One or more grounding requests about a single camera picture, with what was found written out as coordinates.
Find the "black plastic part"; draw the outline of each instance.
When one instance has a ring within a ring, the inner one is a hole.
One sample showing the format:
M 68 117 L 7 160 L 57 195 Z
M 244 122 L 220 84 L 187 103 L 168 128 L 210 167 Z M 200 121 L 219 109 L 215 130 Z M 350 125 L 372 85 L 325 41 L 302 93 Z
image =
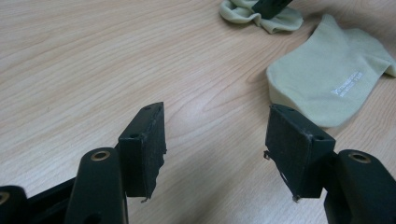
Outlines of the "black plastic part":
M 324 201 L 324 209 L 329 224 L 350 224 L 352 216 L 344 195 L 328 193 Z
M 64 223 L 128 223 L 119 154 L 115 148 L 97 148 L 82 157 Z
M 64 223 L 75 178 L 43 191 L 28 200 L 30 224 Z
M 294 198 L 320 197 L 322 164 L 334 156 L 331 136 L 298 111 L 271 105 L 265 145 Z
M 396 181 L 376 157 L 343 150 L 334 169 L 350 208 L 351 223 L 396 223 Z
M 291 0 L 259 0 L 253 7 L 253 11 L 260 13 L 263 19 L 271 20 L 279 14 Z
M 27 198 L 23 188 L 18 186 L 0 187 L 0 223 L 27 223 Z
M 163 103 L 142 108 L 119 137 L 117 148 L 127 196 L 151 198 L 166 153 Z

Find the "screw hole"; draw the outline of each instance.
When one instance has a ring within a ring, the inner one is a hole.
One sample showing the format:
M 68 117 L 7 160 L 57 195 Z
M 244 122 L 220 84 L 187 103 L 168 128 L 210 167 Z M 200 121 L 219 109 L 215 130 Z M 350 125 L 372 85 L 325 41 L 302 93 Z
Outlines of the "screw hole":
M 321 136 L 321 135 L 315 135 L 315 136 L 314 136 L 314 139 L 315 139 L 315 140 L 321 141 L 321 140 L 324 140 L 324 137 Z
M 138 133 L 133 133 L 133 134 L 130 135 L 130 137 L 131 137 L 131 138 L 138 138 L 138 137 L 139 137 L 139 134 L 138 134 Z
M 363 155 L 363 154 L 361 154 L 359 152 L 351 152 L 351 153 L 349 153 L 348 156 L 352 160 L 358 161 L 358 162 L 361 162 L 361 163 L 370 163 L 371 162 L 370 158 L 368 158 L 367 156 L 365 156 L 365 155 Z
M 91 160 L 93 161 L 103 161 L 110 156 L 109 151 L 98 151 L 91 155 Z
M 5 203 L 9 198 L 9 193 L 5 191 L 0 191 L 0 205 Z
M 84 220 L 84 224 L 98 224 L 102 221 L 102 218 L 100 214 L 98 213 L 93 213 L 90 214 L 87 218 Z

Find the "wooden table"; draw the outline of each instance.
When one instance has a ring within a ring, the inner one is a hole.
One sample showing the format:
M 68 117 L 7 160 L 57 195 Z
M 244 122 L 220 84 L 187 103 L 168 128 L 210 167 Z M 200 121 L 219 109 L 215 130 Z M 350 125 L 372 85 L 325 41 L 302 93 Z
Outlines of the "wooden table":
M 137 111 L 164 102 L 168 153 L 131 223 L 326 223 L 325 192 L 294 203 L 262 157 L 265 68 L 312 34 L 321 15 L 376 37 L 396 58 L 393 0 L 296 0 L 295 32 L 230 24 L 211 1 L 0 2 L 0 186 L 29 197 L 114 147 Z M 396 79 L 382 76 L 347 124 L 326 130 L 396 176 Z

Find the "table surface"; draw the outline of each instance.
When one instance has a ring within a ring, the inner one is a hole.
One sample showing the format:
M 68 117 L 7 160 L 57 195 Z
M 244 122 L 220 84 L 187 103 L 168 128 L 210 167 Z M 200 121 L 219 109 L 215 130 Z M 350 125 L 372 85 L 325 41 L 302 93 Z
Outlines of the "table surface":
M 220 0 L 0 2 L 0 186 L 29 197 L 114 147 L 137 111 L 164 102 L 168 153 L 152 199 L 128 199 L 131 223 L 326 223 L 320 199 L 295 203 L 262 157 L 266 67 L 302 45 L 325 13 L 396 58 L 393 0 L 296 0 L 303 26 L 269 35 L 230 24 Z M 396 79 L 327 129 L 396 176 Z

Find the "beige sock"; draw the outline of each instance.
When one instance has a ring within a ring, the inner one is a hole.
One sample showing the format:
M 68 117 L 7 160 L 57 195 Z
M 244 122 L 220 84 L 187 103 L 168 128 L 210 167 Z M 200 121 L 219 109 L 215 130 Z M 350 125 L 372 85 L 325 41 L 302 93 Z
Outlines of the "beige sock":
M 384 72 L 396 77 L 396 62 L 381 43 L 362 30 L 340 29 L 330 15 L 304 44 L 267 68 L 271 101 L 321 127 L 351 118 Z
M 254 21 L 269 34 L 279 31 L 294 31 L 303 24 L 303 16 L 297 10 L 285 7 L 271 20 L 262 19 L 260 13 L 251 8 L 258 0 L 225 0 L 220 5 L 219 13 L 227 21 L 233 23 L 248 23 Z

